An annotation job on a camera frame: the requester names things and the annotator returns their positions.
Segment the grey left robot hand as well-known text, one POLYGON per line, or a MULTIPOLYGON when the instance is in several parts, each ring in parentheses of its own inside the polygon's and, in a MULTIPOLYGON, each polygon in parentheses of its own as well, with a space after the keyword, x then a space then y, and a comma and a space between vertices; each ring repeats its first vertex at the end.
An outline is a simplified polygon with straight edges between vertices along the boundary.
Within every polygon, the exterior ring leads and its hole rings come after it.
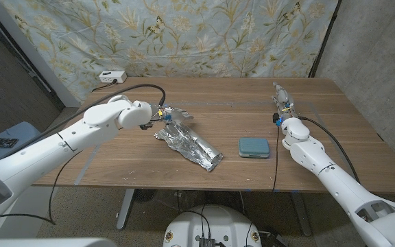
POLYGON ((175 108, 171 106, 155 106, 151 105, 152 117, 146 124, 140 126, 140 129, 147 130, 151 128, 155 122, 164 121, 167 124, 171 122, 180 123, 185 120, 193 119, 194 116, 189 114, 186 110, 175 108))

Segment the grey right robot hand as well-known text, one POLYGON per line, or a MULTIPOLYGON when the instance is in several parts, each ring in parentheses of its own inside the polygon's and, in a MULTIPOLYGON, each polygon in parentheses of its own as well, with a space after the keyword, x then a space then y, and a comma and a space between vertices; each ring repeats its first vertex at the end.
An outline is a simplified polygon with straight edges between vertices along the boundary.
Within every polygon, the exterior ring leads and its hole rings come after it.
POLYGON ((273 86, 276 94, 272 99, 277 106, 277 113, 280 120, 284 121, 291 117, 298 118, 292 96, 277 82, 273 82, 273 86))

